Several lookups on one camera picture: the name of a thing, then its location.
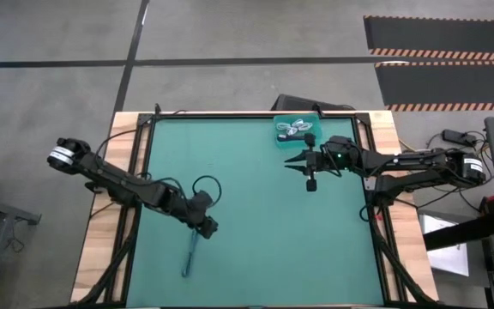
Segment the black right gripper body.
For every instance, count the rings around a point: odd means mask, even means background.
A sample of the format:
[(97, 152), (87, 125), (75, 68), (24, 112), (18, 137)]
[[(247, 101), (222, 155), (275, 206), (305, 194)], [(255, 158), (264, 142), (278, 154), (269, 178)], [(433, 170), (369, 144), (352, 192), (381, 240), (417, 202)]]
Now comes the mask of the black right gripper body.
[(308, 149), (304, 151), (304, 175), (308, 177), (306, 180), (306, 190), (308, 192), (314, 192), (317, 189), (315, 174), (319, 172), (328, 172), (329, 165), (325, 161), (322, 153), (314, 150), (314, 147), (316, 146), (316, 137), (313, 134), (304, 134), (304, 142), (308, 146)]

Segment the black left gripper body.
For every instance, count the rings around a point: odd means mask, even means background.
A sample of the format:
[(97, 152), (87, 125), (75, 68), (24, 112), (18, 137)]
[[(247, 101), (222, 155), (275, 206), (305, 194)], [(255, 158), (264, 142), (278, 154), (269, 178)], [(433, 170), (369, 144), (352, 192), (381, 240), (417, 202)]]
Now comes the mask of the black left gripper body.
[(195, 230), (204, 239), (210, 239), (218, 231), (219, 223), (210, 215), (202, 217), (201, 221), (196, 224)]

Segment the teal plastic bin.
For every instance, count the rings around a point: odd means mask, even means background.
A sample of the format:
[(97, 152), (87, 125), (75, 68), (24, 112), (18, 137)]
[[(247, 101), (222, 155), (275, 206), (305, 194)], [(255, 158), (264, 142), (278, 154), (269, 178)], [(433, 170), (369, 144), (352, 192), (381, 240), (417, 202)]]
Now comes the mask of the teal plastic bin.
[(275, 141), (279, 148), (304, 148), (304, 134), (311, 133), (319, 142), (322, 137), (316, 113), (283, 114), (274, 117)]

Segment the black floor case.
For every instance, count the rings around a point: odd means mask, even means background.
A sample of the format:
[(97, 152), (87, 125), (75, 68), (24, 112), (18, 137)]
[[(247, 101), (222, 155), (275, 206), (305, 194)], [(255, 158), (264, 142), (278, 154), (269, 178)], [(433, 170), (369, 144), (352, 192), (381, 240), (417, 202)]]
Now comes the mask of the black floor case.
[(271, 111), (355, 111), (355, 108), (349, 105), (335, 105), (323, 101), (306, 99), (289, 94), (280, 94), (270, 108)]

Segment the wooden table board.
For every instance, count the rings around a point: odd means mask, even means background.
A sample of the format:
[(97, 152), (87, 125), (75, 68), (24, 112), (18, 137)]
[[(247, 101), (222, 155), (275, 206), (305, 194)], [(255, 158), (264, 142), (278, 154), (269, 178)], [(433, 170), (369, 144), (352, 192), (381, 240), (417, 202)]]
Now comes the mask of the wooden table board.
[[(397, 135), (392, 112), (362, 111), (360, 114), (370, 120), (370, 125), (358, 124), (363, 146), (367, 147), (373, 141), (376, 150), (381, 153), (399, 154), (402, 151), (403, 141)], [(141, 151), (148, 148), (148, 128), (141, 128), (140, 137), (135, 137), (132, 130), (150, 115), (150, 112), (116, 113), (110, 133), (117, 137), (109, 141), (105, 155), (111, 164), (118, 167), (132, 165), (135, 172), (141, 170), (142, 164), (148, 161), (147, 156), (135, 154), (133, 148), (137, 146)], [(395, 237), (399, 259), (421, 289), (437, 300), (436, 283), (426, 253), (422, 228), (412, 203), (412, 194), (400, 194), (399, 200), (389, 207), (388, 212), (379, 215), (378, 226), (383, 235), (387, 235), (384, 218), (387, 216), (391, 220), (389, 226)], [(86, 296), (103, 275), (114, 252), (124, 242), (124, 237), (118, 233), (124, 231), (128, 234), (131, 231), (134, 213), (133, 209), (122, 211), (116, 204), (110, 205), (110, 198), (105, 193), (95, 195), (93, 217), (87, 224), (86, 238), (70, 296), (72, 302)]]

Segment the black power strip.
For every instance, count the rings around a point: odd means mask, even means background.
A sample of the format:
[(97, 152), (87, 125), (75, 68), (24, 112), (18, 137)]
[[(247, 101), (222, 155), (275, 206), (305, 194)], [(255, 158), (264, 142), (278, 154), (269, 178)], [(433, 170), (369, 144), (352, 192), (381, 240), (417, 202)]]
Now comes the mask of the black power strip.
[(441, 137), (445, 142), (452, 142), (462, 146), (474, 146), (477, 142), (477, 137), (466, 132), (459, 132), (456, 130), (443, 130)]

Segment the black mat with orange stripes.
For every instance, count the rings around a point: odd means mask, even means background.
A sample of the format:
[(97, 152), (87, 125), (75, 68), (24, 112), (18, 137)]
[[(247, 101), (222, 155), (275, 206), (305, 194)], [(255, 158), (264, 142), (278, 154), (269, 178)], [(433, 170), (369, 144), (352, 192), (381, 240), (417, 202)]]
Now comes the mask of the black mat with orange stripes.
[(494, 61), (494, 20), (366, 15), (364, 29), (373, 55)]
[(393, 112), (494, 111), (494, 61), (378, 63), (375, 72)]

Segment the black stand beam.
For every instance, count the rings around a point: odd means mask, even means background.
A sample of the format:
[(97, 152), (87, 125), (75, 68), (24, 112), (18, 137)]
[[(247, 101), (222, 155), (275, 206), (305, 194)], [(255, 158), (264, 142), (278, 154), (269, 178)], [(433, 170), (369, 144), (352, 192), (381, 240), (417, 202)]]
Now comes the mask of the black stand beam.
[(424, 235), (425, 248), (433, 251), (494, 235), (494, 214), (480, 216), (452, 227), (442, 228)]

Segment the black aluminium table frame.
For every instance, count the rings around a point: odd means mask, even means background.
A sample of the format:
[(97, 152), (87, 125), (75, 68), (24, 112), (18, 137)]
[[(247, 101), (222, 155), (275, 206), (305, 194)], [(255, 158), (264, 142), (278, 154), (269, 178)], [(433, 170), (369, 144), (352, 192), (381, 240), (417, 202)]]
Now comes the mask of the black aluminium table frame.
[[(151, 116), (154, 112), (117, 112), (112, 120), (110, 135), (123, 133), (127, 130), (136, 129), (139, 121), (144, 121), (145, 118)], [(278, 115), (278, 112), (268, 111), (247, 111), (247, 112), (178, 112), (175, 116), (186, 118), (226, 118), (238, 119), (251, 118), (272, 118)], [(361, 112), (327, 112), (327, 116), (360, 116), (362, 120), (356, 120), (358, 131), (361, 137), (361, 143), (364, 147), (374, 147), (378, 152), (384, 154), (396, 154), (401, 151), (402, 141), (398, 137), (397, 129), (393, 119), (393, 114), (390, 111), (361, 111)], [(118, 167), (130, 167), (132, 164), (133, 172), (141, 171), (144, 168), (144, 163), (148, 163), (146, 151), (148, 151), (148, 130), (150, 124), (141, 125), (140, 137), (135, 137), (134, 132), (124, 133), (110, 140), (105, 146), (105, 158)], [(378, 226), (387, 239), (391, 239), (392, 233), (395, 237), (394, 250), (398, 258), (401, 260), (404, 267), (409, 272), (413, 280), (420, 288), (433, 300), (439, 300), (434, 276), (431, 271), (431, 265), (426, 253), (425, 244), (423, 241), (422, 228), (419, 225), (419, 216), (416, 209), (407, 203), (413, 203), (413, 194), (401, 193), (399, 199), (395, 201), (387, 210), (382, 210), (377, 216)], [(131, 231), (134, 210), (124, 210), (117, 215), (116, 210), (110, 211), (109, 218), (111, 228), (115, 228), (115, 239), (113, 245), (121, 245), (124, 240), (122, 236), (118, 236), (122, 231), (126, 236)], [(95, 231), (94, 219), (89, 221), (88, 236), (85, 240), (85, 246), (81, 255), (81, 262), (87, 262), (87, 241), (94, 240), (94, 236), (90, 233)], [(413, 295), (407, 291), (407, 286), (403, 284), (400, 288), (400, 277), (393, 271), (389, 260), (382, 254), (381, 258), (384, 261), (384, 269), (386, 271), (386, 279), (389, 287), (390, 297), (394, 301), (399, 301), (405, 298), (411, 302), (415, 299)], [(125, 291), (125, 264), (121, 264), (117, 271), (117, 283), (112, 283), (112, 292), (115, 294), (118, 291)], [(80, 298), (80, 271), (77, 270), (75, 285), (70, 296), (70, 301), (79, 300)]]

